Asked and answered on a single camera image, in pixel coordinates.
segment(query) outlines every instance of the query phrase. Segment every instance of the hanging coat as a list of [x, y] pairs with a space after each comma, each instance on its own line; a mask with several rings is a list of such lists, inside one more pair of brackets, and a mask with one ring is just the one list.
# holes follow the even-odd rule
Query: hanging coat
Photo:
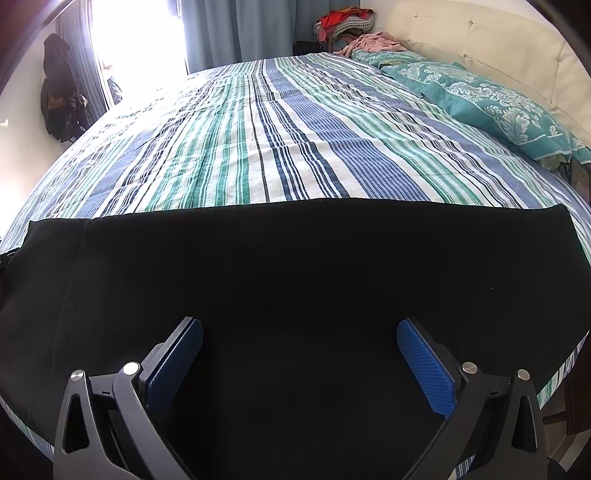
[[43, 42], [43, 70], [46, 79], [41, 87], [41, 111], [47, 132], [61, 142], [74, 142], [90, 128], [86, 99], [78, 90], [68, 61], [70, 46], [59, 35], [50, 34]]

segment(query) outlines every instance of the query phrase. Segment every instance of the striped bedspread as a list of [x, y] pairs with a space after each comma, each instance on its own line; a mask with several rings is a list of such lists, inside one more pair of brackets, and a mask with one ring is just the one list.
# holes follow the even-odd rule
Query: striped bedspread
[[318, 197], [563, 203], [591, 259], [591, 211], [566, 183], [379, 70], [327, 53], [208, 70], [122, 102], [56, 161], [1, 249], [22, 243], [29, 220]]

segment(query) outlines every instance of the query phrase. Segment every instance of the blue curtain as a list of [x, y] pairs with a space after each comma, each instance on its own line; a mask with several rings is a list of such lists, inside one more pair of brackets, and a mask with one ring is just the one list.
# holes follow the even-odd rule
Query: blue curtain
[[93, 124], [106, 113], [107, 103], [90, 40], [90, 0], [74, 0], [57, 17], [56, 33], [70, 45], [72, 73]]
[[181, 0], [191, 73], [239, 61], [292, 54], [330, 10], [359, 0]]

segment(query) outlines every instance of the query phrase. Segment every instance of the teal floral pillow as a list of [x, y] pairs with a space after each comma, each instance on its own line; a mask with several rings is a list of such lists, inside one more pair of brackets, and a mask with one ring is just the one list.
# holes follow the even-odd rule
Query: teal floral pillow
[[591, 151], [540, 105], [515, 90], [447, 63], [427, 61], [381, 69], [462, 123], [478, 127], [554, 170]]
[[353, 50], [351, 58], [361, 61], [378, 69], [387, 65], [407, 65], [417, 61], [429, 61], [413, 51], [363, 51]]

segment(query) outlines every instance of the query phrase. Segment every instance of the white wall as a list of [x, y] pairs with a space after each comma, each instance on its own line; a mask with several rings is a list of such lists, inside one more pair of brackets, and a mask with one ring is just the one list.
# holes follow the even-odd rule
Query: white wall
[[40, 107], [43, 41], [52, 23], [33, 41], [0, 95], [0, 236], [29, 192], [70, 145], [47, 133]]
[[[389, 6], [396, 0], [361, 0], [361, 8], [371, 8], [375, 11], [374, 30], [383, 30], [388, 18]], [[554, 28], [527, 0], [467, 0], [467, 3], [484, 5], [497, 10], [503, 10], [534, 20], [546, 27]]]

